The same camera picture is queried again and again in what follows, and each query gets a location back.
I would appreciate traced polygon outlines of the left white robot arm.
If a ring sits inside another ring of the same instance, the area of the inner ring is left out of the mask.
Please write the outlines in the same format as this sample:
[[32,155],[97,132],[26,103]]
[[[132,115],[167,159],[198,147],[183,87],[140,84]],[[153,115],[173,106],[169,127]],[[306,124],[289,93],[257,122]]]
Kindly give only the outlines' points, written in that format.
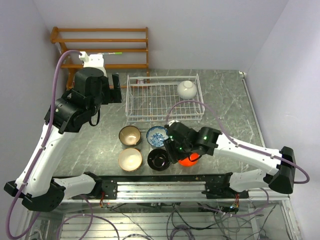
[[96,199],[103,191],[103,180],[89,171],[69,178],[54,178],[61,157],[82,126],[94,126],[92,117],[99,117],[102,105],[122,102],[118,73],[112,75],[110,88],[106,74],[94,67],[85,67],[74,76],[74,88],[55,100],[45,115],[45,123],[36,149],[19,178],[5,184],[4,190],[22,199],[30,211],[51,212],[62,200],[85,195]]

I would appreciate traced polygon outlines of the glossy black bowl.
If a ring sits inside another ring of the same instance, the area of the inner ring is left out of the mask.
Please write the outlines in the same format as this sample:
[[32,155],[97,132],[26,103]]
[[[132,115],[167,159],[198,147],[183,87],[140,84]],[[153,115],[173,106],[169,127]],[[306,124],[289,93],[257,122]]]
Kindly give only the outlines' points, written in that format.
[[147,163],[152,170],[161,172],[169,168],[169,155],[165,149],[157,148],[149,152]]

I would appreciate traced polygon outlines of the white ceramic bowl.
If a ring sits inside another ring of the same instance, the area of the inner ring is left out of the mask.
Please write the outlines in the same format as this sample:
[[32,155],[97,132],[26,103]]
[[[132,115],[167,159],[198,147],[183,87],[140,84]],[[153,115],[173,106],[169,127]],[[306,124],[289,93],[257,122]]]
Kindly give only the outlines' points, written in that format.
[[177,94],[183,100],[191,100],[197,95],[197,87],[190,80],[182,81],[177,86]]

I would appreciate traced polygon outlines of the orange red bowl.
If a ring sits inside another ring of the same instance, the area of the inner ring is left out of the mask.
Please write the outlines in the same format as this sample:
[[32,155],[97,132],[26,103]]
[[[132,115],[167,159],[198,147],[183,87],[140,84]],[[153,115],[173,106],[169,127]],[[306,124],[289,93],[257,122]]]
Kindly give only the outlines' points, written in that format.
[[180,159],[178,163],[183,167],[192,167],[198,162],[200,158],[201,155],[199,155],[198,153],[192,153],[190,156],[184,159]]

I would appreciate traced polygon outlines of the blue patterned white bowl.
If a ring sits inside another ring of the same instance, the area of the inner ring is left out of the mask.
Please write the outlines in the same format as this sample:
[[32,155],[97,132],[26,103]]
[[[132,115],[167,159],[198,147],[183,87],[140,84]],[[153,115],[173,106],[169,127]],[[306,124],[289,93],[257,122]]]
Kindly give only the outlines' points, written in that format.
[[164,147],[164,141],[168,137],[168,131],[163,126],[153,126],[146,132],[147,142],[154,148]]

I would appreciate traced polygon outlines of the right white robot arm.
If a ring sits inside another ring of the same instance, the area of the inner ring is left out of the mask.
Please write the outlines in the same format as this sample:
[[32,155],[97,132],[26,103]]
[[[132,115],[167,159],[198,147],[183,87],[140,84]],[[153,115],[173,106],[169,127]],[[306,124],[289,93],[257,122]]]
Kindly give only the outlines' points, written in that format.
[[168,135],[164,147],[172,164],[183,160],[197,162],[204,155],[217,155],[256,168],[243,173],[228,173],[226,182],[220,186],[224,197],[231,198],[236,193],[264,187],[280,194],[293,193],[297,167],[292,148],[264,148],[234,139],[211,127],[196,131],[175,120],[164,127]]

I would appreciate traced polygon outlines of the white wire dish rack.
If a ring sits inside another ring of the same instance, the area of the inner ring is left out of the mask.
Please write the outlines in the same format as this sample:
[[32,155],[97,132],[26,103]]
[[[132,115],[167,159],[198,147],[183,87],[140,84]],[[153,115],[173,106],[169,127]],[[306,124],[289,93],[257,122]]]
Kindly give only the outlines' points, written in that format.
[[[183,81],[195,84],[197,94],[184,100],[178,96],[177,87]],[[169,120],[200,122],[205,107],[199,75],[187,76],[128,76],[125,97],[125,115],[128,123],[163,122],[168,111]]]

